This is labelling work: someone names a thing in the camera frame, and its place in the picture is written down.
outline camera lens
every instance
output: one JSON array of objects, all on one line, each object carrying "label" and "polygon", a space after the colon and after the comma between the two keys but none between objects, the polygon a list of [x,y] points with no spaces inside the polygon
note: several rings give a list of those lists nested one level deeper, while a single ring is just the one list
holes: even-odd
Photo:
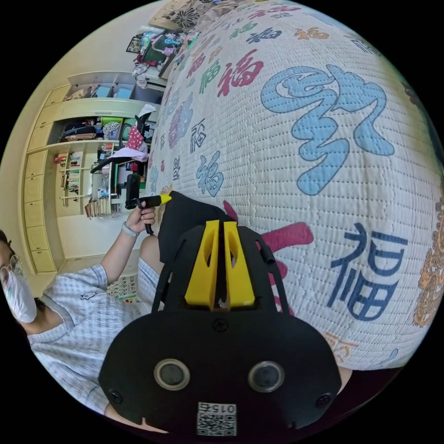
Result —
[{"label": "camera lens", "polygon": [[279,364],[264,361],[256,364],[248,374],[248,383],[253,390],[270,393],[284,382],[284,370]]},{"label": "camera lens", "polygon": [[181,390],[190,382],[190,371],[177,359],[164,359],[156,365],[154,379],[166,390]]}]

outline face mask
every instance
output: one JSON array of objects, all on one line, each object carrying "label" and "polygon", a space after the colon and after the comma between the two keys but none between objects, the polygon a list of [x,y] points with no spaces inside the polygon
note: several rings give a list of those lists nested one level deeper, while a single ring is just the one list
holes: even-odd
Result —
[{"label": "face mask", "polygon": [[30,323],[37,316],[37,306],[26,278],[9,272],[8,283],[4,289],[9,308],[20,322]]}]

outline cabinet door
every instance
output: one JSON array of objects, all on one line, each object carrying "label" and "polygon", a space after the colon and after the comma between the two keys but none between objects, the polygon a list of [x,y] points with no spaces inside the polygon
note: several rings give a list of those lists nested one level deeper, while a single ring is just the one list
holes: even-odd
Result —
[{"label": "cabinet door", "polygon": [[25,203],[25,226],[26,228],[44,225],[43,201]]},{"label": "cabinet door", "polygon": [[36,121],[36,127],[47,125],[48,123],[53,123],[56,120],[60,120],[57,114],[59,108],[60,108],[60,103],[44,107],[40,112],[40,115],[38,116],[38,119]]},{"label": "cabinet door", "polygon": [[23,199],[25,204],[43,199],[43,176],[25,179]]},{"label": "cabinet door", "polygon": [[28,151],[34,151],[41,147],[45,147],[48,143],[49,134],[52,129],[52,124],[37,126],[31,134],[28,144]]},{"label": "cabinet door", "polygon": [[49,250],[31,251],[37,273],[56,271]]},{"label": "cabinet door", "polygon": [[[87,116],[112,116],[129,117],[139,115],[139,112],[146,105],[146,102],[139,100],[125,99],[78,99],[62,102],[58,111],[58,119],[71,119]],[[160,105],[150,104],[155,107],[150,117],[150,122],[157,121]]]},{"label": "cabinet door", "polygon": [[27,228],[26,234],[28,244],[31,251],[48,250],[48,241],[46,239],[46,231],[43,225],[39,227]]},{"label": "cabinet door", "polygon": [[47,151],[30,154],[26,162],[25,179],[40,176],[45,170]]},{"label": "cabinet door", "polygon": [[46,102],[44,106],[53,105],[54,103],[60,103],[65,98],[68,90],[70,89],[71,85],[65,85],[60,88],[57,88],[53,91],[51,91],[51,94],[46,99]]}]

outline light blue checkered shirt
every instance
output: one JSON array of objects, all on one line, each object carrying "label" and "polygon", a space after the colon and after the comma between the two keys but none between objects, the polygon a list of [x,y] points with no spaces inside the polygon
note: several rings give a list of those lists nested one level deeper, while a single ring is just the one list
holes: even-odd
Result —
[{"label": "light blue checkered shirt", "polygon": [[108,400],[98,376],[106,352],[124,327],[152,308],[148,302],[126,303],[111,297],[106,287],[102,265],[56,276],[41,300],[63,323],[28,336],[36,357],[52,377],[79,402],[102,414]]}]

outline quilted blanket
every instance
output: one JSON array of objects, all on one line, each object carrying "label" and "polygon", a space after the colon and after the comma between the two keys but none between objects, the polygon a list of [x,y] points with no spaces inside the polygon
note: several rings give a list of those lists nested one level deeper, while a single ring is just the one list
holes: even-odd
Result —
[{"label": "quilted blanket", "polygon": [[444,289],[442,160],[422,104],[377,49],[303,5],[248,2],[172,72],[147,190],[217,205],[263,235],[292,314],[338,364],[394,368]]}]

